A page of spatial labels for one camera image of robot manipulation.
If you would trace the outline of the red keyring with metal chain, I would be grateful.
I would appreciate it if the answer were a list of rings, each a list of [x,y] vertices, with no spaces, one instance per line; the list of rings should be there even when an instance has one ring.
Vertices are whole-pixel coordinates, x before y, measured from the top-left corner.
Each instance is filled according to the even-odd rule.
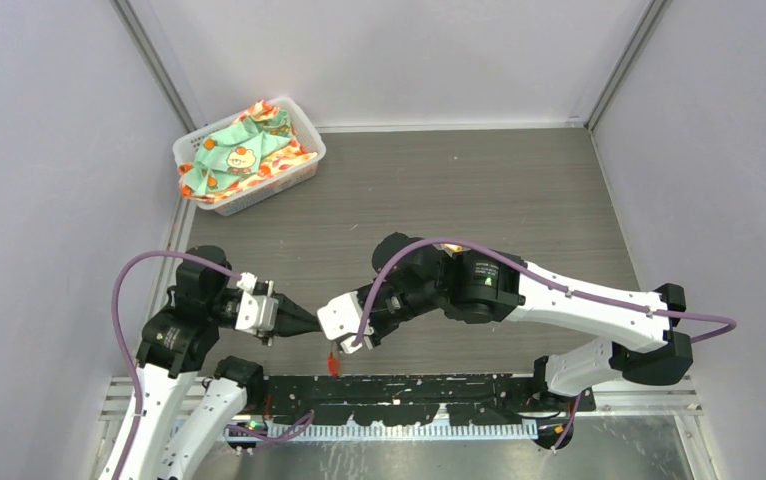
[[[342,349],[341,345],[333,341],[327,357],[327,368],[329,375],[338,378],[342,372]]]

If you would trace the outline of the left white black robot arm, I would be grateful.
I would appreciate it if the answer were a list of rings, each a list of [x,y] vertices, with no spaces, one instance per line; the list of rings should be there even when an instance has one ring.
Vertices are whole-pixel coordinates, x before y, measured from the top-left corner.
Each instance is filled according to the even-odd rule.
[[[167,289],[166,303],[145,323],[139,347],[132,352],[120,322],[120,294],[130,270],[155,257],[179,260],[177,282]],[[113,284],[111,313],[133,392],[101,478],[187,479],[212,442],[226,431],[274,445],[312,426],[311,411],[277,435],[236,424],[233,418],[239,413],[268,411],[268,383],[261,365],[228,356],[220,361],[205,395],[183,426],[177,432],[171,430],[221,329],[248,333],[263,343],[320,329],[316,318],[277,292],[273,282],[233,271],[221,248],[201,246],[185,253],[149,251],[135,256]]]

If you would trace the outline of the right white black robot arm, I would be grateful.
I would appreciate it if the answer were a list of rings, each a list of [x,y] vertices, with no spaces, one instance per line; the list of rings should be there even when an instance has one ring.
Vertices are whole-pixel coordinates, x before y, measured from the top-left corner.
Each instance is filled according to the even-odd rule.
[[[377,246],[372,265],[371,284],[316,313],[326,338],[346,354],[372,349],[402,323],[433,311],[467,324],[531,322],[591,335],[582,347],[535,361],[530,397],[548,411],[616,379],[674,385],[694,361],[691,339],[667,312],[668,288],[598,286],[474,243],[402,233]]]

